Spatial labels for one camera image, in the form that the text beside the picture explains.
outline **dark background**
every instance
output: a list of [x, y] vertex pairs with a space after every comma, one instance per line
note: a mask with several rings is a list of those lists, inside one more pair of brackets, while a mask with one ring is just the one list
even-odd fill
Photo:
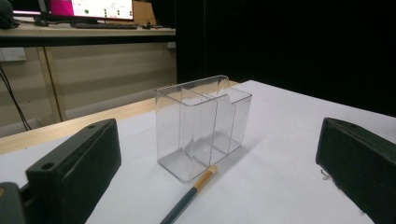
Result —
[[8, 0], [14, 10], [39, 12], [38, 0]]
[[177, 82], [256, 80], [396, 117], [384, 0], [176, 0]]

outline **transparent box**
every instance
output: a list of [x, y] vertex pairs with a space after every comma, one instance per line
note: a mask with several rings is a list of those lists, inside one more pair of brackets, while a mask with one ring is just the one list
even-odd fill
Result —
[[242, 146], [251, 94], [226, 76], [156, 90], [157, 162], [188, 183]]

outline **computer monitor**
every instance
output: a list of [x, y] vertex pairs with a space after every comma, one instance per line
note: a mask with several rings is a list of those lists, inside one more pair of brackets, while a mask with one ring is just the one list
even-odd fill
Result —
[[10, 0], [16, 17], [35, 17], [40, 15], [38, 0]]
[[134, 21], [132, 0], [38, 0], [47, 21]]

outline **white surface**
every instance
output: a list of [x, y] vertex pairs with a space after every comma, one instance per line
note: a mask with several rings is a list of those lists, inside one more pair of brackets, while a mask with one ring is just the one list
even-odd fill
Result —
[[[255, 81], [243, 147], [176, 223], [373, 223], [315, 157], [325, 117], [353, 122], [396, 142], [396, 119], [325, 102]], [[118, 123], [122, 166], [87, 223], [160, 223], [191, 188], [156, 162], [154, 111]], [[26, 183], [24, 170], [66, 138], [0, 157], [0, 182]]]
[[6, 62], [25, 61], [26, 54], [23, 48], [0, 48]]

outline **monitor screen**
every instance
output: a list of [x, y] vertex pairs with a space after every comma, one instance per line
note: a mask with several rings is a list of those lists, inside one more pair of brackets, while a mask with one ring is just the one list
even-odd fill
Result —
[[48, 0], [47, 13], [54, 17], [132, 21], [132, 0]]
[[11, 0], [14, 16], [39, 16], [40, 5], [38, 0]]

